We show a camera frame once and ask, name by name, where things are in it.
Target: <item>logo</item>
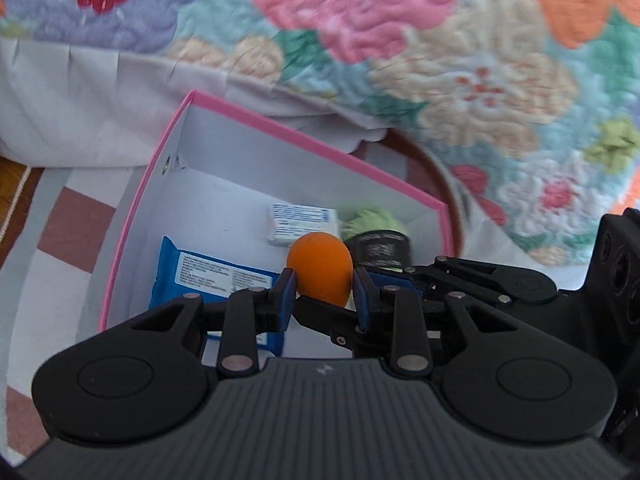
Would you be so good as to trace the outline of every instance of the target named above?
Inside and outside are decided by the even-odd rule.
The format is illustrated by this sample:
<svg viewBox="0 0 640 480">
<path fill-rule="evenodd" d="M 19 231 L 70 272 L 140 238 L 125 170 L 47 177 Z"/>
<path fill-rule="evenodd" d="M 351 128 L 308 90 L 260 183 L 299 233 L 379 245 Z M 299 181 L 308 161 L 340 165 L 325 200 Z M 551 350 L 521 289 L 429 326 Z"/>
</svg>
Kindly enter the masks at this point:
<svg viewBox="0 0 640 480">
<path fill-rule="evenodd" d="M 371 244 L 367 246 L 369 256 L 393 256 L 395 247 L 393 244 Z"/>
<path fill-rule="evenodd" d="M 316 372 L 318 372 L 319 374 L 322 374 L 322 375 L 330 374 L 333 371 L 334 371 L 334 367 L 329 366 L 329 365 L 322 365 L 321 367 L 316 368 Z"/>
</svg>

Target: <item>purple flower pattern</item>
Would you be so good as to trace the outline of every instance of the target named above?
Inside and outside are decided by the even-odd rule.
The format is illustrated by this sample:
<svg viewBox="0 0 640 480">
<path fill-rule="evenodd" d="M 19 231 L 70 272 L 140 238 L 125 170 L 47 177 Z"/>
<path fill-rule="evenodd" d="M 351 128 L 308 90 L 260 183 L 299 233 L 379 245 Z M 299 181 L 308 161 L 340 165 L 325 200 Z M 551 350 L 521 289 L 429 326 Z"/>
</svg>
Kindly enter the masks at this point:
<svg viewBox="0 0 640 480">
<path fill-rule="evenodd" d="M 178 8 L 195 0 L 126 0 L 97 14 L 78 0 L 4 0 L 8 18 L 29 25 L 33 38 L 144 54 L 174 38 Z"/>
</svg>

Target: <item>fabric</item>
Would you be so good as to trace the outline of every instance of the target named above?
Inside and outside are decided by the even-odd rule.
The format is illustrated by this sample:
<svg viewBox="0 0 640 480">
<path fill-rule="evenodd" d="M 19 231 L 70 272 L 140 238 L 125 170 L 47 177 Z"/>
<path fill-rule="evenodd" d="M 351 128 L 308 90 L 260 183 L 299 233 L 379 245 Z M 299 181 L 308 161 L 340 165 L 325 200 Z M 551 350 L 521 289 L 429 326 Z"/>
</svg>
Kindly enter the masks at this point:
<svg viewBox="0 0 640 480">
<path fill-rule="evenodd" d="M 479 205 L 558 265 L 587 261 L 638 166 L 640 0 L 0 0 L 0 14 L 5 37 L 183 60 L 404 128 L 465 185 L 482 174 Z"/>
<path fill-rule="evenodd" d="M 144 166 L 193 89 L 343 151 L 386 134 L 375 118 L 244 74 L 0 36 L 0 154 L 33 168 Z"/>
</svg>

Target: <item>blue wet wipes package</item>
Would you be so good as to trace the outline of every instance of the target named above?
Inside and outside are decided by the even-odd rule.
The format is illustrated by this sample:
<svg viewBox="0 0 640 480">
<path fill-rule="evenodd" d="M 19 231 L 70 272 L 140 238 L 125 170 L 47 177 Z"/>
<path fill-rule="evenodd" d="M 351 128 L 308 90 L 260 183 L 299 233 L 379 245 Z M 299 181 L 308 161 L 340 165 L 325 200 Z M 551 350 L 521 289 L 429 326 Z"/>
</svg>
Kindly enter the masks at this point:
<svg viewBox="0 0 640 480">
<path fill-rule="evenodd" d="M 151 293 L 149 308 L 161 305 L 186 292 L 199 292 L 205 303 L 224 301 L 236 290 L 249 286 L 271 288 L 279 274 L 251 267 L 237 266 L 204 254 L 181 251 L 167 237 L 162 238 L 158 275 Z M 209 332 L 219 339 L 220 332 Z M 284 334 L 258 334 L 259 348 L 282 354 Z"/>
</svg>

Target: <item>pink box rim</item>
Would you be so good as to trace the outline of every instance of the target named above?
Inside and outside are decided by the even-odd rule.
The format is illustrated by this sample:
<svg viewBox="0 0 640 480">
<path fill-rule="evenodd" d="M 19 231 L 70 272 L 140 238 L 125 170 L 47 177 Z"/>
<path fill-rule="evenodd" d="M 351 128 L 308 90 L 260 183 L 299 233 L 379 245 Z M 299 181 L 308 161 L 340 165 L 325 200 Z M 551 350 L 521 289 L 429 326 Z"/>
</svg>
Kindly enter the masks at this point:
<svg viewBox="0 0 640 480">
<path fill-rule="evenodd" d="M 169 135 L 173 131 L 178 119 L 190 105 L 219 113 L 239 123 L 245 124 L 246 126 L 255 128 L 266 135 L 270 135 L 276 139 L 293 144 L 307 152 L 326 158 L 327 160 L 343 166 L 348 170 L 366 176 L 368 179 L 382 184 L 383 186 L 387 186 L 397 192 L 407 195 L 430 209 L 436 210 L 438 213 L 440 233 L 443 237 L 443 254 L 445 256 L 453 256 L 453 240 L 449 222 L 449 208 L 444 202 L 422 192 L 398 177 L 385 173 L 363 160 L 359 160 L 349 153 L 340 152 L 331 146 L 327 146 L 326 144 L 323 144 L 322 142 L 319 142 L 318 140 L 315 140 L 301 132 L 287 128 L 286 126 L 283 126 L 282 124 L 265 116 L 246 110 L 245 108 L 198 90 L 192 90 L 187 97 L 185 97 L 184 101 L 182 101 L 182 104 L 180 104 L 180 107 L 171 119 L 171 122 L 164 131 L 164 134 L 162 134 L 162 138 L 160 139 L 158 146 L 156 146 L 156 150 L 146 167 L 145 173 L 140 180 L 140 184 L 138 185 L 138 189 L 129 208 L 129 212 L 127 213 L 122 231 L 120 232 L 120 238 L 114 254 L 113 263 L 111 264 L 111 270 L 107 280 L 104 298 L 102 300 L 102 310 L 100 312 L 100 319 L 98 322 L 99 332 L 103 332 L 107 328 L 111 297 L 113 294 L 116 276 L 118 274 L 118 268 L 120 267 L 120 259 L 122 258 L 122 253 L 124 252 L 127 237 L 129 236 L 131 224 L 138 209 L 138 205 L 140 204 L 140 200 L 142 199 L 146 184 L 151 178 L 153 170 L 158 163 L 160 153 L 162 152 Z"/>
</svg>

